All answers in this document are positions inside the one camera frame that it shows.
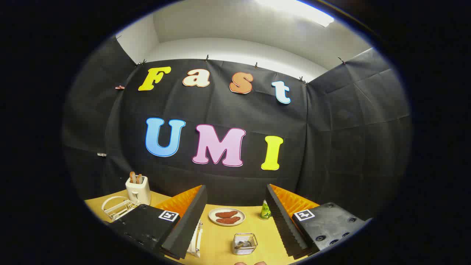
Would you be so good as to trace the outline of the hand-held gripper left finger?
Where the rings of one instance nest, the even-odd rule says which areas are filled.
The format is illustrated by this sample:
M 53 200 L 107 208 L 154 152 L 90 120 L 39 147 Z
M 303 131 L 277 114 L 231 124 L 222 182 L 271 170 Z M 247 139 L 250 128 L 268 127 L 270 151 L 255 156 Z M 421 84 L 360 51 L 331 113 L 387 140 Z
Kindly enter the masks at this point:
M 207 188 L 198 185 L 165 200 L 155 193 L 112 196 L 104 201 L 109 228 L 152 255 L 185 258 L 207 203 Z

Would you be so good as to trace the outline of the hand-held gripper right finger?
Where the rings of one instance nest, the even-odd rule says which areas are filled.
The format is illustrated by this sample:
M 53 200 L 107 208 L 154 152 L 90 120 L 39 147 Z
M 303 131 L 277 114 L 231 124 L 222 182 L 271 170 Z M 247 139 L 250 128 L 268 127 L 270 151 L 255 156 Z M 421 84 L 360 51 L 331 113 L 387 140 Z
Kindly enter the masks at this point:
M 329 250 L 369 223 L 333 202 L 317 204 L 273 184 L 266 203 L 287 255 L 294 259 Z

